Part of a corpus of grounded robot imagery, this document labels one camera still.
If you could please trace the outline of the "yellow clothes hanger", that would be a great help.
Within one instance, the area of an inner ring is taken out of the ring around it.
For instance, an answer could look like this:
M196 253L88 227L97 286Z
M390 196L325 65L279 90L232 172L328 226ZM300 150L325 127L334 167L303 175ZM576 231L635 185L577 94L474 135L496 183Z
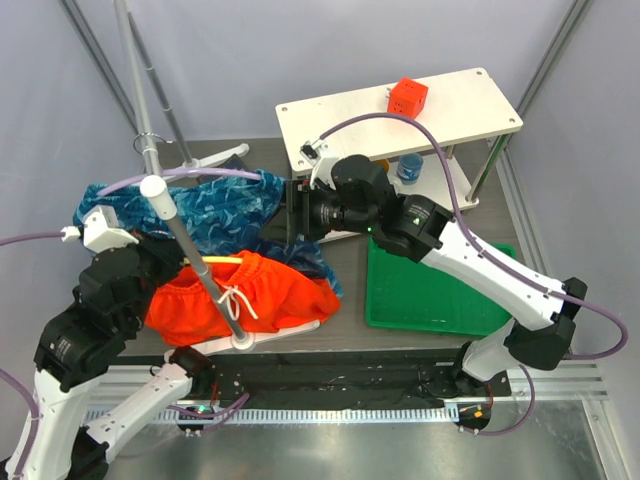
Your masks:
M243 259L234 256L202 256L201 260L206 264L242 264ZM184 258L183 265L190 265L189 258Z

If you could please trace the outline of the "orange shorts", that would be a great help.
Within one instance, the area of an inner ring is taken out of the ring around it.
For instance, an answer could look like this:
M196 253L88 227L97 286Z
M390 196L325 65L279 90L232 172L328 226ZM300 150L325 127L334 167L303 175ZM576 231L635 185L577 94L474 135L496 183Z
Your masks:
M341 307L328 280L308 278L254 252L244 250L208 266L221 289L218 303L190 266L156 290L145 325L167 344L188 346L230 336L223 311L250 333L277 333L311 321L324 323Z

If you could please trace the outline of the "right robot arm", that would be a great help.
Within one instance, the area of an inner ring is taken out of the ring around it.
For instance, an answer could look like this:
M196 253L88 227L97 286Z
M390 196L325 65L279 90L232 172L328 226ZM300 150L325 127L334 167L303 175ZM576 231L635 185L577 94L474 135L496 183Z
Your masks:
M329 182L289 180L282 196L285 237L319 240L331 231L369 234L389 254L442 271L511 315L481 340L464 344L432 382L472 395L496 374L519 365L554 370L569 351L587 286L553 280L464 231L453 214L422 195L401 195L384 169L362 155L338 161Z

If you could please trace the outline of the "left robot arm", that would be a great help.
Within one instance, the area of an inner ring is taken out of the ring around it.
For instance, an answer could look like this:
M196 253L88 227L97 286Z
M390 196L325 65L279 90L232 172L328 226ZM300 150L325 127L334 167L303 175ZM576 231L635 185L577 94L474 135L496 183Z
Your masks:
M214 383L211 361L178 347L160 371L99 420L86 423L92 394L136 338L156 290L182 269L174 240L141 232L94 256L74 287L73 302L44 327L34 356L29 413L4 479L102 479L123 447L176 401L205 397Z

